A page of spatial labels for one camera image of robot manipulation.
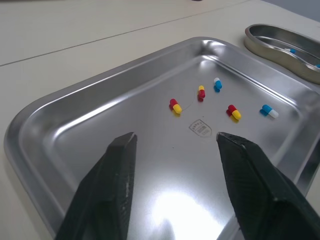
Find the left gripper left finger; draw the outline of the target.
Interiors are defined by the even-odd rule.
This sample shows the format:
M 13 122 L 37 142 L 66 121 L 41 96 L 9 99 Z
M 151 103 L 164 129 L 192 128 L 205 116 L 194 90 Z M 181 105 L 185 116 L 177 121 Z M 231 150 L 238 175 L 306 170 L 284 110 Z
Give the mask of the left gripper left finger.
M 57 240 L 125 240 L 134 192 L 137 135 L 115 138 L 80 182 Z

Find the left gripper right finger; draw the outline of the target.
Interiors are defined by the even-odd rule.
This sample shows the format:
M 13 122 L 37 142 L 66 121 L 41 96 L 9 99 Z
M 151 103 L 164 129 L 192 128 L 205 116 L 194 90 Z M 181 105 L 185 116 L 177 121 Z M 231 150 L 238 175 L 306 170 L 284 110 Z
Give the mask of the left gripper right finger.
M 254 142 L 218 132 L 227 192 L 246 240 L 318 240 L 320 217 Z

